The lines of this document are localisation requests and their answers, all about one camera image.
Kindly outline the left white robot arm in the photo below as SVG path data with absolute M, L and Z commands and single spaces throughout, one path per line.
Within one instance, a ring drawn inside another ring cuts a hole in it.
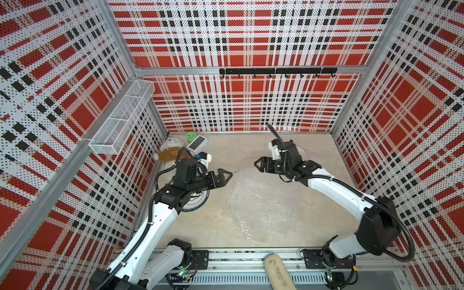
M 155 259 L 151 259 L 151 255 L 194 193 L 225 187 L 231 180 L 233 174 L 227 170 L 208 171 L 207 161 L 184 158 L 157 173 L 156 178 L 173 170 L 176 172 L 173 183 L 155 188 L 149 199 L 144 228 L 106 270 L 94 272 L 89 281 L 90 289 L 151 290 L 175 268 L 185 270 L 191 265 L 192 245 L 180 239 L 172 240 Z

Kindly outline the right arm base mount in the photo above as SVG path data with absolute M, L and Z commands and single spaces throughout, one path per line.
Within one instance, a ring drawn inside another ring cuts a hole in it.
M 331 251 L 329 244 L 336 238 L 328 240 L 321 248 L 300 250 L 306 269 L 325 269 L 324 280 L 329 290 L 343 290 L 358 282 L 359 274 L 356 268 L 356 256 L 348 255 L 338 258 Z

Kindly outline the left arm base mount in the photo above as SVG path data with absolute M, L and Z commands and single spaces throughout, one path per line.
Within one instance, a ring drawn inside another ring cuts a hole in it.
M 199 270 L 205 270 L 209 264 L 209 250 L 193 250 L 192 244 L 181 239 L 174 239 L 168 246 L 175 246 L 182 251 L 181 262 L 167 273 L 165 278 L 173 290 L 187 290 Z

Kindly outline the white embossed plate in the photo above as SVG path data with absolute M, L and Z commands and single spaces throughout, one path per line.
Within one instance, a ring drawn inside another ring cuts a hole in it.
M 190 197 L 190 201 L 182 208 L 182 212 L 191 212 L 200 209 L 208 200 L 210 191 L 195 193 Z

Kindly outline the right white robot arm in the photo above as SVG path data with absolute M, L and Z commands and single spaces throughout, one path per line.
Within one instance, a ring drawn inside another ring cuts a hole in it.
M 356 232 L 335 236 L 321 250 L 324 263 L 335 267 L 351 255 L 386 254 L 400 262 L 414 259 L 415 246 L 395 204 L 385 196 L 374 197 L 339 180 L 319 163 L 304 160 L 293 141 L 276 138 L 269 142 L 270 157 L 261 157 L 255 167 L 262 173 L 285 176 L 288 182 L 300 182 L 317 190 L 347 210 L 357 221 Z

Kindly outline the bubble wrap sheet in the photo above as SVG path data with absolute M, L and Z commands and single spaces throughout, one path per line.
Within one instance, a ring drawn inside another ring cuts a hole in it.
M 272 174 L 245 169 L 232 177 L 225 209 L 247 239 L 264 242 L 271 234 L 285 236 L 297 229 L 300 198 L 298 185 L 285 183 Z

